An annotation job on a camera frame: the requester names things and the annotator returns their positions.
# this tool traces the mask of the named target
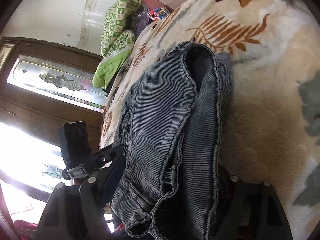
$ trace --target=silver bolt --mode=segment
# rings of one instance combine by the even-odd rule
[[[63,182],[60,182],[56,185],[56,188],[62,188],[65,184]]]
[[[232,176],[230,177],[230,179],[231,179],[233,182],[239,181],[239,178],[238,178],[236,175],[232,175]]]
[[[88,182],[89,182],[89,183],[95,183],[96,180],[97,180],[96,177],[90,177],[90,178],[88,179]]]

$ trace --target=bright green fabric lining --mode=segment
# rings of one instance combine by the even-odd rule
[[[129,57],[132,49],[122,52],[98,66],[92,84],[97,88],[106,88],[113,75]]]

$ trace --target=wooden door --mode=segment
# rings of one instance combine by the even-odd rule
[[[97,150],[106,97],[90,79],[102,58],[32,39],[6,38],[3,45],[11,48],[0,65],[1,122],[59,145],[61,125],[85,121],[89,144]]]

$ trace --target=white wall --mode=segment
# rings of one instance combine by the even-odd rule
[[[75,47],[86,0],[23,0],[1,36],[27,37]]]

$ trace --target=beige fleece blanket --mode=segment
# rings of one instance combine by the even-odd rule
[[[270,181],[294,239],[307,239],[320,219],[320,27],[300,0],[188,0],[149,25],[108,96],[100,147],[113,142],[132,84],[182,41],[231,54],[220,164]]]

